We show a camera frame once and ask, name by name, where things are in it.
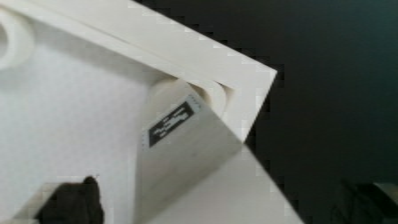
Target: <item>dark wall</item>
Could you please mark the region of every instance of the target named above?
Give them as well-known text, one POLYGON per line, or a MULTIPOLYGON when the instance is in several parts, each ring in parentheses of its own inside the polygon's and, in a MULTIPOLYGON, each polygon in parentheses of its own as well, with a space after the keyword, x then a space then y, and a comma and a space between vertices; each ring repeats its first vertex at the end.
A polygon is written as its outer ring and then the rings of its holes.
POLYGON ((249 143, 325 224, 339 179, 398 183, 398 1, 144 4, 281 71, 249 143))

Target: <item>black background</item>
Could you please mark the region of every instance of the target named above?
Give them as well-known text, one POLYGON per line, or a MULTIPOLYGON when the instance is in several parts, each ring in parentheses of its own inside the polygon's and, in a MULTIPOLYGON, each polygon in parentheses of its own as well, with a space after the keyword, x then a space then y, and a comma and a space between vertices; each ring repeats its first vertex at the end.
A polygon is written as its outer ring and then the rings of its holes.
POLYGON ((306 223, 339 179, 398 183, 398 1, 153 0, 279 70, 249 144, 306 223))

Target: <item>white surface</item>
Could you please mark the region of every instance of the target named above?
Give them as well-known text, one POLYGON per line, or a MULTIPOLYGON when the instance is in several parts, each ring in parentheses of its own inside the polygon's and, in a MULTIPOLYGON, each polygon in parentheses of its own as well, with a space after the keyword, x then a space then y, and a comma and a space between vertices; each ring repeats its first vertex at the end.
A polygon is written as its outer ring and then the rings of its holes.
POLYGON ((131 223, 139 111, 163 75, 34 24, 37 50, 0 71, 0 222, 44 183, 98 181, 107 223, 131 223))
POLYGON ((0 27, 4 51, 0 51, 0 70, 18 66, 28 59, 34 51, 34 31, 21 16, 0 8, 0 27))
MULTIPOLYGON (((94 4, 91 0, 0 0, 0 5, 195 83, 245 139, 275 75, 265 65, 128 0, 94 4)), ((11 202, 0 205, 0 221, 44 183, 82 181, 99 174, 107 223, 131 223, 137 111, 162 75, 51 28, 35 27, 34 58, 0 74, 0 178, 7 179, 0 197, 11 202)), ((256 159, 238 161, 236 157, 155 223, 286 221, 277 213, 286 199, 266 191, 272 180, 250 175, 256 159)))
POLYGON ((130 0, 0 0, 0 5, 195 84, 245 139, 275 77, 270 67, 130 0))

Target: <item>label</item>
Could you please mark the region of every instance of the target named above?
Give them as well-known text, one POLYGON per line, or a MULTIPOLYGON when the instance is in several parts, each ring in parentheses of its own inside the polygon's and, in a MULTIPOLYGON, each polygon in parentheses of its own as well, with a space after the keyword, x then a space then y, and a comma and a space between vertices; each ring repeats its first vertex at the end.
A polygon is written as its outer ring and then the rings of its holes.
POLYGON ((188 95, 187 100, 181 105, 171 111, 171 113, 163 116, 158 123, 153 125, 149 130, 144 133, 144 148, 151 148, 156 143, 169 136, 176 128, 188 121, 195 113, 199 112, 201 104, 192 95, 188 95))

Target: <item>black object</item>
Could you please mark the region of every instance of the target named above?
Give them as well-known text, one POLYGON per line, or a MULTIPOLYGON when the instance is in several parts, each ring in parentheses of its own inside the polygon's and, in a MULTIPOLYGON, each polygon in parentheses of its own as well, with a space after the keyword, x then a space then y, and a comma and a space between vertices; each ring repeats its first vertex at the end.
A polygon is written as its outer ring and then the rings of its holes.
POLYGON ((41 224, 103 224, 99 187, 92 177, 82 184, 62 184, 41 208, 41 224))
POLYGON ((375 184, 343 181, 336 196, 334 224, 398 224, 398 205, 375 184))

